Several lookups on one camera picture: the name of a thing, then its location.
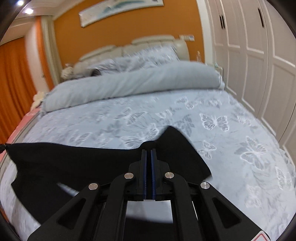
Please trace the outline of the black pants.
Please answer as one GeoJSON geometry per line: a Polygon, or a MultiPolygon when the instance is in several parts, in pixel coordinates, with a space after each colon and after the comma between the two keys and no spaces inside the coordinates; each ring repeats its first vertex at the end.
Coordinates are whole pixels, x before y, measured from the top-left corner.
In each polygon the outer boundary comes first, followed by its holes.
{"type": "Polygon", "coordinates": [[[44,223],[71,200],[60,188],[64,184],[81,191],[90,183],[105,185],[128,171],[142,157],[143,150],[156,151],[172,172],[197,184],[211,175],[209,167],[187,138],[168,126],[153,141],[138,148],[100,149],[54,143],[5,144],[16,165],[17,175],[11,186],[18,200],[38,223],[44,223]]]}

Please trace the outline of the butterfly print bed sheet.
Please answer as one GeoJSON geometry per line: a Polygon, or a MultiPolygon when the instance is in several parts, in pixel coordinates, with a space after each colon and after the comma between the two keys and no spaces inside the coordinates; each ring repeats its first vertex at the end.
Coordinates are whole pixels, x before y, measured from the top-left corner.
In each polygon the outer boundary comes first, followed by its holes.
{"type": "Polygon", "coordinates": [[[242,104],[219,90],[185,90],[99,100],[42,113],[24,140],[132,149],[174,126],[212,172],[210,183],[271,240],[295,215],[295,166],[242,104]]]}

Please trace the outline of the pink topped drawer bench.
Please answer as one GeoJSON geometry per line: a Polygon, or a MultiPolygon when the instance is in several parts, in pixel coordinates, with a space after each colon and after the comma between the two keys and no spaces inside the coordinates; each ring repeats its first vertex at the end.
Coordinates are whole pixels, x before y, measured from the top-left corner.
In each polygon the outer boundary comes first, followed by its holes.
{"type": "MultiPolygon", "coordinates": [[[[41,108],[33,109],[28,112],[20,121],[16,129],[10,135],[7,140],[7,144],[21,143],[32,127],[38,122],[38,115],[41,108]]],[[[1,145],[1,177],[3,176],[7,166],[10,162],[10,158],[6,153],[4,145],[1,145]]]]}

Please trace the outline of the white flower plush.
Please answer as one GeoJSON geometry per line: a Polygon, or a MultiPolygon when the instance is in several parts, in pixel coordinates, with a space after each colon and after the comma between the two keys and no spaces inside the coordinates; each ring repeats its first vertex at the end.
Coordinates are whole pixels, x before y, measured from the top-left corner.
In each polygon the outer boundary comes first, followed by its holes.
{"type": "Polygon", "coordinates": [[[45,96],[46,96],[45,92],[38,91],[37,94],[33,96],[33,103],[30,107],[30,111],[33,111],[34,109],[38,108],[43,102],[45,96]]]}

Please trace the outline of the grey rolled duvet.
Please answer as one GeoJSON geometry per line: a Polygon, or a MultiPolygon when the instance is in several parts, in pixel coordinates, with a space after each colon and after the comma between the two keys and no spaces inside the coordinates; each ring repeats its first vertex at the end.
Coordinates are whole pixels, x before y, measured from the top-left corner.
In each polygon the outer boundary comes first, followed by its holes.
{"type": "Polygon", "coordinates": [[[177,61],[160,67],[70,80],[57,85],[41,105],[43,114],[89,102],[182,89],[219,89],[225,83],[212,66],[177,61]]]}

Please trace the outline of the orange curtain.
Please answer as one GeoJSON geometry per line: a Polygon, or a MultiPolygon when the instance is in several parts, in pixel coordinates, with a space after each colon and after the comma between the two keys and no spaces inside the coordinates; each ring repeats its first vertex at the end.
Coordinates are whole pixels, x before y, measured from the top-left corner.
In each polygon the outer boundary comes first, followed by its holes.
{"type": "Polygon", "coordinates": [[[37,93],[29,70],[25,39],[1,45],[1,143],[5,143],[25,114],[37,93]]]}

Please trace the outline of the beige leather headboard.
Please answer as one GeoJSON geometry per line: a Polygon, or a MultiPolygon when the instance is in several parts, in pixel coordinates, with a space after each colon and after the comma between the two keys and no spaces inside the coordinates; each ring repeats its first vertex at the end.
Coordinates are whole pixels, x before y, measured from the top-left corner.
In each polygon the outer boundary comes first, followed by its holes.
{"type": "Polygon", "coordinates": [[[74,64],[73,73],[75,75],[83,74],[90,65],[106,59],[130,56],[143,49],[167,45],[175,46],[175,52],[179,60],[189,61],[189,49],[184,40],[176,39],[172,35],[154,35],[134,39],[130,44],[124,46],[107,45],[97,48],[79,58],[79,61],[74,64]]]}

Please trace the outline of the grey patterned pillow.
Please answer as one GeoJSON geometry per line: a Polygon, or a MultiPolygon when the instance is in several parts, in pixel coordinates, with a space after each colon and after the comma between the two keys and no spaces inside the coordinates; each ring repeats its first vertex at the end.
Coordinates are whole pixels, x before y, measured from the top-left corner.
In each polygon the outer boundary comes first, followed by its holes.
{"type": "Polygon", "coordinates": [[[130,55],[94,63],[87,70],[99,71],[100,74],[105,75],[160,67],[176,61],[179,61],[176,48],[169,44],[149,47],[130,55]]]}

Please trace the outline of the white wardrobe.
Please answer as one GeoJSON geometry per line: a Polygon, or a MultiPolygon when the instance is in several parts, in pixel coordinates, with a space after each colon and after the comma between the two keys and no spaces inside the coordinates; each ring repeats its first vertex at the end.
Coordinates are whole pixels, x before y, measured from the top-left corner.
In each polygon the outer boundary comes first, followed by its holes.
{"type": "Polygon", "coordinates": [[[214,63],[233,94],[295,159],[295,36],[268,1],[206,1],[214,63]]]}

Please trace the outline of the wall switch panel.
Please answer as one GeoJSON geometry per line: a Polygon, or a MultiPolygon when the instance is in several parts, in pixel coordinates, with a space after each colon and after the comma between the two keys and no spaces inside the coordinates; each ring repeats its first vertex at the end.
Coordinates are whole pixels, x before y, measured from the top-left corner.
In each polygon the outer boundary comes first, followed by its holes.
{"type": "Polygon", "coordinates": [[[179,35],[179,39],[187,42],[194,42],[195,37],[194,35],[179,35]]]}

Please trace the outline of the framed wall painting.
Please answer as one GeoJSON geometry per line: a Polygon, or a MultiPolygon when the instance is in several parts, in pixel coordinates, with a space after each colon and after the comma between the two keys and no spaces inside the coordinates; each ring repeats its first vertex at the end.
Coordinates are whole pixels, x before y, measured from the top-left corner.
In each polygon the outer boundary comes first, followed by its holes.
{"type": "Polygon", "coordinates": [[[164,1],[102,1],[79,12],[81,27],[135,9],[164,6],[164,1]]]}

